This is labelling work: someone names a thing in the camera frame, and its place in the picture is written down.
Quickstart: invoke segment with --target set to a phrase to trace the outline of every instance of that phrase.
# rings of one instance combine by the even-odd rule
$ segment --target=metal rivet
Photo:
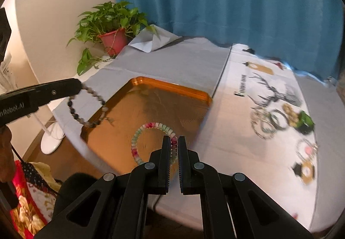
[[[235,179],[239,182],[242,182],[246,179],[246,176],[243,175],[242,173],[237,173],[237,174],[235,174]]]
[[[146,168],[146,169],[153,169],[155,166],[156,166],[156,165],[155,165],[154,163],[152,163],[152,162],[147,162],[147,163],[145,164],[145,168]]]
[[[103,176],[103,179],[104,179],[105,181],[109,182],[109,181],[111,181],[111,180],[114,179],[114,174],[112,174],[112,173],[107,173],[107,174],[105,174],[105,175]]]
[[[203,169],[204,167],[205,167],[205,165],[201,162],[197,162],[194,164],[195,169]]]

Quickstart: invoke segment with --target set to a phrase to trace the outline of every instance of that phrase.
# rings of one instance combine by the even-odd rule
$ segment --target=lamp base
[[[51,134],[49,135],[47,132],[44,132],[41,140],[41,151],[46,155],[53,153],[64,138],[64,132],[58,122],[51,124],[51,126],[48,127],[48,131]]]

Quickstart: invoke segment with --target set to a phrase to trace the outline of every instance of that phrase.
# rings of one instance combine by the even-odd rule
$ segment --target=red flower pot
[[[102,40],[105,51],[109,54],[109,56],[118,55],[122,48],[128,44],[124,28],[100,35],[98,37]]]

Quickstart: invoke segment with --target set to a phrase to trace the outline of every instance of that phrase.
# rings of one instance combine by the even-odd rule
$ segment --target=gold tray
[[[131,172],[137,163],[131,153],[131,140],[137,129],[147,122],[163,123],[174,130],[177,137],[185,136],[187,147],[193,143],[199,126],[212,99],[196,89],[146,77],[128,81],[106,103],[107,120],[96,128],[82,128],[81,137],[89,148],[119,174]],[[90,122],[101,115],[99,109]],[[138,139],[138,153],[144,162],[151,152],[162,147],[164,132],[145,130]],[[173,175],[177,166],[171,168]]]

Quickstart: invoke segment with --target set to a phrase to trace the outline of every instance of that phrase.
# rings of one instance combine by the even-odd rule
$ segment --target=curtain
[[[156,25],[216,44],[243,43],[321,79],[334,72],[341,0],[127,0]]]

